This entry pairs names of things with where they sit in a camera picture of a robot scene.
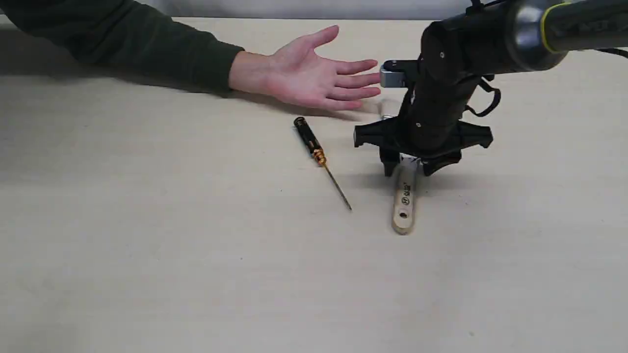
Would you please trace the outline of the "person's bare open hand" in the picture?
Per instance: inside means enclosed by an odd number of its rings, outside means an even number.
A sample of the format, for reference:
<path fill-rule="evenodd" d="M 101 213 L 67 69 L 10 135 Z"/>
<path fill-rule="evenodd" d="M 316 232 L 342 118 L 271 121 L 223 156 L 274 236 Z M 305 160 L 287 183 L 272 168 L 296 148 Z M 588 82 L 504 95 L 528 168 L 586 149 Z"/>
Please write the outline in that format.
<path fill-rule="evenodd" d="M 356 110 L 381 93 L 374 59 L 342 61 L 318 55 L 334 41 L 339 25 L 304 34 L 273 54 L 241 51 L 228 75 L 230 89 L 274 98 L 308 109 Z"/>

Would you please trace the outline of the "dark green sleeved forearm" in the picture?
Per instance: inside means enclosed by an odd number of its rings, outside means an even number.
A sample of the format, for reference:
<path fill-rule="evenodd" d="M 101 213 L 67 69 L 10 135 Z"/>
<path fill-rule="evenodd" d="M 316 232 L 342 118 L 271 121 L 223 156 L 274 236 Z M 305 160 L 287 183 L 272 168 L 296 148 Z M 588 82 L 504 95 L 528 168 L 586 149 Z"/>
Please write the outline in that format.
<path fill-rule="evenodd" d="M 244 51 L 136 0 L 3 0 L 1 9 L 22 32 L 81 63 L 214 92 L 231 89 Z"/>

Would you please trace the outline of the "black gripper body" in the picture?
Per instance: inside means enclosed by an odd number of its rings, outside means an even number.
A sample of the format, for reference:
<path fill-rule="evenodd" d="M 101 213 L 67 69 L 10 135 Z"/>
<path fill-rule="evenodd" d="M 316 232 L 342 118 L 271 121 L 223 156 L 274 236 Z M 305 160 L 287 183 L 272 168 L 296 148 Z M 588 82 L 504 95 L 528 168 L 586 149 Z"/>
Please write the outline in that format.
<path fill-rule="evenodd" d="M 487 149 L 494 140 L 491 128 L 462 121 L 464 112 L 478 118 L 493 112 L 493 103 L 482 112 L 469 106 L 477 88 L 494 92 L 482 76 L 471 76 L 454 85 L 420 76 L 414 85 L 414 94 L 409 95 L 413 100 L 404 101 L 397 116 L 354 128 L 354 147 L 369 144 L 427 159 L 471 147 Z"/>

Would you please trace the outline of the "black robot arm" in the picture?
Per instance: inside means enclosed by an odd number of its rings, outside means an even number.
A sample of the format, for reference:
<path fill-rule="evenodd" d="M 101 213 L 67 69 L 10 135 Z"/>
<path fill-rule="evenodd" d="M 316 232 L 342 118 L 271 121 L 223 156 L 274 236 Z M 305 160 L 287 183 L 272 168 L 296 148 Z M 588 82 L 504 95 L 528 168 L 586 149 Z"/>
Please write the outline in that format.
<path fill-rule="evenodd" d="M 390 176 L 410 155 L 430 176 L 460 162 L 462 150 L 488 148 L 491 129 L 462 120 L 498 106 L 497 75 L 543 72 L 568 53 L 627 55 L 625 0 L 474 0 L 462 14 L 430 23 L 414 60 L 386 60 L 381 86 L 406 89 L 397 115 L 354 128 L 353 143 L 378 147 Z"/>

